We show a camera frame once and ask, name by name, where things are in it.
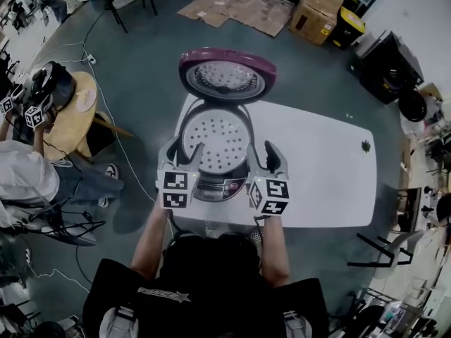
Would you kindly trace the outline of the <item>white perforated steamer tray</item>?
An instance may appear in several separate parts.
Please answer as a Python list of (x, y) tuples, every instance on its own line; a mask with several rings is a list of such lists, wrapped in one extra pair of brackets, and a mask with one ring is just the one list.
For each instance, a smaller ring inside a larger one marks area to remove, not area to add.
[(240, 166), (250, 140), (245, 121), (221, 109), (195, 114), (182, 129), (183, 150), (188, 158), (198, 144), (204, 145), (199, 170), (208, 174), (222, 175)]

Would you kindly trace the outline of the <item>dark pot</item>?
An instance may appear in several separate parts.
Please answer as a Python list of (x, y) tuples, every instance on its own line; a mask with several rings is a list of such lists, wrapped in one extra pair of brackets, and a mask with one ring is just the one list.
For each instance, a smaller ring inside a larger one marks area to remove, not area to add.
[(29, 102), (31, 106), (40, 107), (42, 112), (52, 106), (56, 111), (65, 108), (75, 91), (75, 78), (55, 61), (49, 61), (34, 71), (31, 81)]

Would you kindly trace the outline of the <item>flattened cardboard sheets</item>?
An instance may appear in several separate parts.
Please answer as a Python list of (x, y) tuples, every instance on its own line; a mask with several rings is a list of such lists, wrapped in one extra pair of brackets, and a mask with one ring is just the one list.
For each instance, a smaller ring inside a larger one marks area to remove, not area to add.
[(276, 37), (290, 20), (293, 7), (286, 0), (194, 0), (178, 15), (215, 28), (231, 19)]

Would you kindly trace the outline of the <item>round wooden table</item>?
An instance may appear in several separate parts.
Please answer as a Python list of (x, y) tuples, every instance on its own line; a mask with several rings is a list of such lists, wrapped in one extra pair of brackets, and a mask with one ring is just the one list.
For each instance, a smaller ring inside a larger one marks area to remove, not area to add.
[(57, 161), (73, 153), (87, 134), (97, 109), (97, 100), (91, 109), (81, 113), (76, 109), (76, 94), (84, 89), (94, 89), (97, 84), (91, 74), (74, 72), (75, 91), (70, 103), (61, 109), (50, 133), (44, 134), (44, 155), (51, 161)]

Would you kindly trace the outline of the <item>white chair black legs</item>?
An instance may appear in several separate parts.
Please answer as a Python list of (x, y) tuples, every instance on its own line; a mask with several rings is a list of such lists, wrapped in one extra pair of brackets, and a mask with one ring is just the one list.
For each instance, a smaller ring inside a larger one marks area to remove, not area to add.
[(377, 240), (383, 245), (370, 240), (362, 234), (357, 237), (378, 252), (376, 261), (368, 263), (348, 262), (347, 265), (356, 268), (373, 268), (376, 279), (389, 277), (398, 265), (410, 265), (412, 263), (416, 245), (424, 237), (425, 231), (405, 232), (399, 234), (392, 242), (381, 236)]

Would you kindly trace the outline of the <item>brown cardboard box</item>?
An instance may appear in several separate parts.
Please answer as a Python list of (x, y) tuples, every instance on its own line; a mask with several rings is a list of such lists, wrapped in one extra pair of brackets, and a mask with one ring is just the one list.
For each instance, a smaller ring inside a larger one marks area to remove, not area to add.
[(321, 46), (337, 24), (344, 0), (300, 0), (292, 14), (289, 30)]

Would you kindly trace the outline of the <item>person's black shirt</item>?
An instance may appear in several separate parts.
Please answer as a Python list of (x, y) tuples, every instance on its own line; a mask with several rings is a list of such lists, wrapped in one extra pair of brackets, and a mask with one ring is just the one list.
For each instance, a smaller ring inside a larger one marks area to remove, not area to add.
[(112, 308), (133, 311), (138, 338), (288, 338), (306, 323), (311, 338), (328, 337), (328, 314), (315, 278), (272, 288), (259, 273), (246, 237), (181, 237), (165, 252), (159, 276), (143, 276), (103, 259), (83, 307), (89, 338), (99, 338)]

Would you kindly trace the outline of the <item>person's left forearm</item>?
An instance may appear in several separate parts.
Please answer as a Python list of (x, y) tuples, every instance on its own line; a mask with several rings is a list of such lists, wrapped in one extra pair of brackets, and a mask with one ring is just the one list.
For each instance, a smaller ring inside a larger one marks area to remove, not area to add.
[(168, 213), (159, 201), (154, 204), (130, 263), (130, 268), (148, 281), (156, 277), (159, 269)]

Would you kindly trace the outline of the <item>black washing machine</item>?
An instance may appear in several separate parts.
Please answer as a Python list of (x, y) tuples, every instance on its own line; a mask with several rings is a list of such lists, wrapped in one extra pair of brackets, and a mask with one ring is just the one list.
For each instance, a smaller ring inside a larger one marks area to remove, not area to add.
[(419, 61), (394, 33), (374, 43), (361, 58), (359, 81), (381, 103), (397, 102), (401, 114), (413, 123), (426, 117), (427, 105), (419, 93), (424, 83)]

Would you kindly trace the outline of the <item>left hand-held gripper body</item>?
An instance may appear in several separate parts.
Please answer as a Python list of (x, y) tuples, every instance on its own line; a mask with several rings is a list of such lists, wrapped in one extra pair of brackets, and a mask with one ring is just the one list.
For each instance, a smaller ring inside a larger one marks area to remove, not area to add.
[(198, 171), (157, 170), (160, 206), (163, 209), (187, 208), (199, 180)]

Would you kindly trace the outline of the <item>black bin yellow lid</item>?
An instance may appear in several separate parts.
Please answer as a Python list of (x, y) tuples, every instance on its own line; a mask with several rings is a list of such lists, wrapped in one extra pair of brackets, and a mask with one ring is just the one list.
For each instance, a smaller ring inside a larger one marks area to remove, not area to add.
[(337, 24), (330, 39), (341, 50), (346, 50), (356, 39), (365, 33), (365, 22), (344, 6), (337, 15)]

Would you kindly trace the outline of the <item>person's right forearm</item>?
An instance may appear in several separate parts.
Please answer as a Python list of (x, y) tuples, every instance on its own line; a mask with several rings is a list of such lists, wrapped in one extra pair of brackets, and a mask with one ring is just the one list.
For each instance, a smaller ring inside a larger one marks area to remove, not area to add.
[(286, 285), (290, 277), (290, 263), (280, 216), (269, 216), (264, 220), (261, 242), (261, 274), (274, 288)]

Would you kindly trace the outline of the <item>pink round plate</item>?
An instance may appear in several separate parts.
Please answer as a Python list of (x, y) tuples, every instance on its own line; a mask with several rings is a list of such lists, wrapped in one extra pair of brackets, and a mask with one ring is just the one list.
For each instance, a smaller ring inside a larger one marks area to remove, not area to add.
[(94, 89), (84, 89), (76, 94), (76, 109), (84, 113), (96, 103), (97, 93)]

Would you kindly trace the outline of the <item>maroon rice cooker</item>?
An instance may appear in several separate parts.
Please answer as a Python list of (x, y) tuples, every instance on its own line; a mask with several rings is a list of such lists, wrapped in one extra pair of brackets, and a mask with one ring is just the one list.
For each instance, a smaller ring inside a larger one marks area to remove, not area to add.
[[(181, 56), (179, 76), (186, 90), (194, 96), (194, 102), (188, 107), (177, 132), (180, 138), (177, 157), (181, 163), (190, 159), (183, 150), (182, 129), (201, 111), (221, 109), (236, 113), (245, 121), (250, 143), (254, 143), (254, 128), (247, 105), (262, 99), (275, 84), (274, 64), (245, 52), (205, 47)], [(245, 185), (247, 158), (226, 174), (208, 174), (200, 170), (199, 173), (194, 197), (214, 203), (227, 201)]]

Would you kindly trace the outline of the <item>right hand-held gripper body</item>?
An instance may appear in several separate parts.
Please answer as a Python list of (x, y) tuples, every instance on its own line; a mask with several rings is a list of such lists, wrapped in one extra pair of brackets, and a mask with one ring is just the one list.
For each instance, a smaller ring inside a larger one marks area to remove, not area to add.
[(255, 216), (282, 215), (290, 200), (288, 181), (255, 177), (247, 195)]

